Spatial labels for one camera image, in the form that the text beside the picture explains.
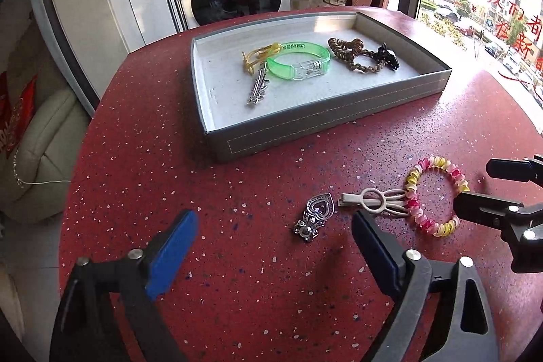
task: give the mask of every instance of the metal screw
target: metal screw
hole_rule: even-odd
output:
[[[411,261],[418,261],[420,258],[423,257],[418,250],[415,250],[413,248],[406,250],[406,256],[411,259]]]
[[[84,266],[87,265],[90,262],[90,259],[86,256],[80,256],[77,258],[77,261],[75,262],[77,265]]]
[[[524,231],[522,234],[527,240],[535,239],[536,238],[536,232],[534,231]]]
[[[464,267],[473,267],[473,259],[471,259],[469,256],[461,256],[460,264],[462,264]]]
[[[133,248],[128,252],[128,257],[130,259],[140,259],[143,256],[143,250],[140,248]]]

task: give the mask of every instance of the spiral hair tie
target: spiral hair tie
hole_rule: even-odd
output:
[[[468,187],[468,182],[466,181],[465,175],[456,167],[455,164],[452,164],[444,157],[434,156],[420,160],[417,164],[415,164],[414,168],[407,176],[405,190],[409,214],[414,218],[415,223],[417,223],[426,233],[434,236],[447,236],[456,230],[460,224],[460,218],[453,215],[452,218],[447,221],[447,223],[440,224],[428,218],[423,213],[419,202],[419,195],[416,193],[416,189],[417,185],[419,184],[420,176],[427,169],[438,169],[448,173],[450,178],[453,180],[457,194],[462,191],[469,192],[470,189]]]

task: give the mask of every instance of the glowing green wristband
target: glowing green wristband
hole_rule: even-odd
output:
[[[295,63],[293,65],[276,62],[276,58],[285,54],[304,53],[317,56],[317,60]],[[310,42],[287,42],[281,44],[281,51],[266,59],[268,70],[280,78],[287,80],[303,80],[305,78],[320,76],[328,71],[330,65],[330,52],[323,46]]]

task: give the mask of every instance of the beige armchair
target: beige armchair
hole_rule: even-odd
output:
[[[90,118],[56,67],[33,21],[12,52],[7,88],[14,103],[37,74],[35,115],[18,150],[0,159],[0,210],[19,223],[37,223],[63,211],[69,183],[19,186],[13,171],[28,183],[70,180]]]

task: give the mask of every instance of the red table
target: red table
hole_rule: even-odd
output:
[[[330,191],[337,200],[363,187],[398,187],[419,158],[438,154],[462,166],[473,191],[525,205],[541,200],[534,184],[485,175],[490,157],[543,151],[541,137],[498,82],[425,25],[397,12],[362,10],[448,63],[453,73],[445,91],[228,164],[216,164],[203,142],[189,48],[200,33],[254,17],[130,54],[81,148],[63,221],[61,287],[78,256],[121,257],[145,246],[180,209],[193,208],[198,237],[171,291],[157,301],[190,360],[360,360],[393,303],[362,271],[352,210],[340,210],[311,244],[292,233],[310,197]],[[437,218],[449,218],[452,190],[444,177],[425,175],[421,193]],[[483,226],[463,222],[441,239],[404,220],[377,222],[427,258],[471,256],[487,289],[501,358],[516,358],[543,320],[543,275],[512,273],[499,232]],[[417,360],[435,304],[433,296],[406,360]]]

